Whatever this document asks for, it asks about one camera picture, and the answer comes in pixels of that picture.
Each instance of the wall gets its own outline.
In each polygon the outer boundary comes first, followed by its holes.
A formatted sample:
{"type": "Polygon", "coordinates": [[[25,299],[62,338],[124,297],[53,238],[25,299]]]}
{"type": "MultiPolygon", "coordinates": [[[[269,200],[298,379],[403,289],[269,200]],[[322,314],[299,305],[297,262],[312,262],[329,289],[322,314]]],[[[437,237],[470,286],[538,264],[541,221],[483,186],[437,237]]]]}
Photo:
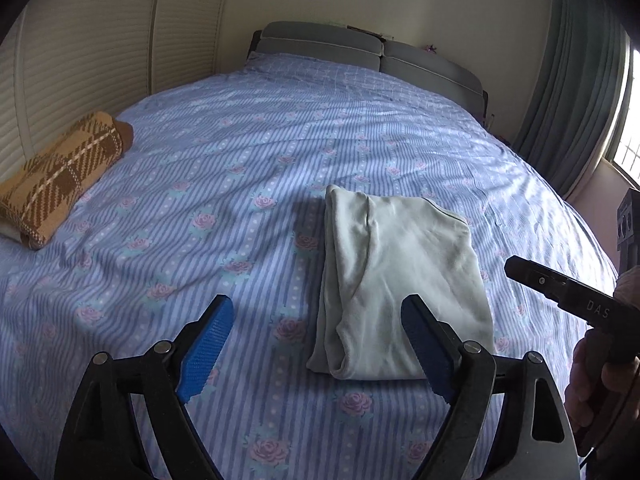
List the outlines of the wall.
{"type": "Polygon", "coordinates": [[[475,73],[489,92],[492,132],[513,139],[529,105],[546,43],[551,0],[226,0],[218,67],[242,67],[252,32],[276,20],[366,28],[475,73]]]}
{"type": "Polygon", "coordinates": [[[82,115],[213,72],[223,0],[30,0],[0,44],[0,180],[82,115]]]}
{"type": "Polygon", "coordinates": [[[572,202],[589,225],[607,256],[617,267],[618,206],[633,185],[606,160],[601,160],[587,185],[572,202]]]}

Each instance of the wrinkled bedsheet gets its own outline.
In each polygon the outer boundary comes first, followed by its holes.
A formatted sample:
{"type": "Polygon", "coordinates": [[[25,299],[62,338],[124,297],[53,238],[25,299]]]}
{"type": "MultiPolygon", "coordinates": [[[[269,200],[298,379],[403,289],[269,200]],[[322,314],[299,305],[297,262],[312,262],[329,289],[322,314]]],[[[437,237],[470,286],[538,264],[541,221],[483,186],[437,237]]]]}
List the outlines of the wrinkled bedsheet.
{"type": "MultiPolygon", "coordinates": [[[[425,381],[305,368],[324,189],[423,196],[468,219],[500,354],[545,356],[562,392],[585,325],[510,282],[512,254],[612,293],[578,214],[453,102],[363,68],[277,55],[153,95],[120,116],[132,150],[39,252],[0,240],[0,422],[42,480],[94,352],[140,354],[216,294],[236,322],[188,411],[227,480],[409,479],[447,405],[425,381]]],[[[134,401],[158,478],[169,478],[134,401]]],[[[492,403],[469,476],[498,420],[492,403]]]]}

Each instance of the light gray towel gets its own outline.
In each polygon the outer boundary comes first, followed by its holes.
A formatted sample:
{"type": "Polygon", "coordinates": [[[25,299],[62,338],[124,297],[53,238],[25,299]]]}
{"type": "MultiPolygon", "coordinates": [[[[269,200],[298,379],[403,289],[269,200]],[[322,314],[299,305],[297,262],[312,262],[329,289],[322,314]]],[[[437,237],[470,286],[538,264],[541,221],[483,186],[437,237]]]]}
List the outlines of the light gray towel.
{"type": "Polygon", "coordinates": [[[326,190],[326,259],[306,366],[337,379],[423,378],[400,321],[420,294],[462,341],[494,352],[489,303],[466,222],[423,198],[326,190]]]}

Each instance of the bed headboard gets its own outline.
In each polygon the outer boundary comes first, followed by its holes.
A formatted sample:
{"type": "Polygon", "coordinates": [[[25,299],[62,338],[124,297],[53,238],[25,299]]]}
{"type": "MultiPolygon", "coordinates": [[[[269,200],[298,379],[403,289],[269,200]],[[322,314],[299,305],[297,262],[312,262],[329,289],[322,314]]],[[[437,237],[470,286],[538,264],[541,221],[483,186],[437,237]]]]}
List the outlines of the bed headboard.
{"type": "Polygon", "coordinates": [[[222,4],[28,0],[0,44],[0,180],[88,112],[211,75],[222,4]]]}
{"type": "Polygon", "coordinates": [[[469,70],[433,52],[378,34],[319,23],[273,22],[255,32],[252,50],[299,54],[379,70],[451,99],[481,123],[486,116],[488,94],[469,70]]]}

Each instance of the teal curtain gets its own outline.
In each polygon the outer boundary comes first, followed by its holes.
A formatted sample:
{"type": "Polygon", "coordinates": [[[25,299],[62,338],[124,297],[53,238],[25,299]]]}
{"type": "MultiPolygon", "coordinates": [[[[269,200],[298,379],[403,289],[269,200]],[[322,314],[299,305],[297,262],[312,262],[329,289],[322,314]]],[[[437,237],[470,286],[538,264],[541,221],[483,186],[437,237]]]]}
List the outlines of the teal curtain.
{"type": "Polygon", "coordinates": [[[600,148],[628,43],[603,0],[553,0],[545,54],[513,148],[561,196],[600,148]]]}

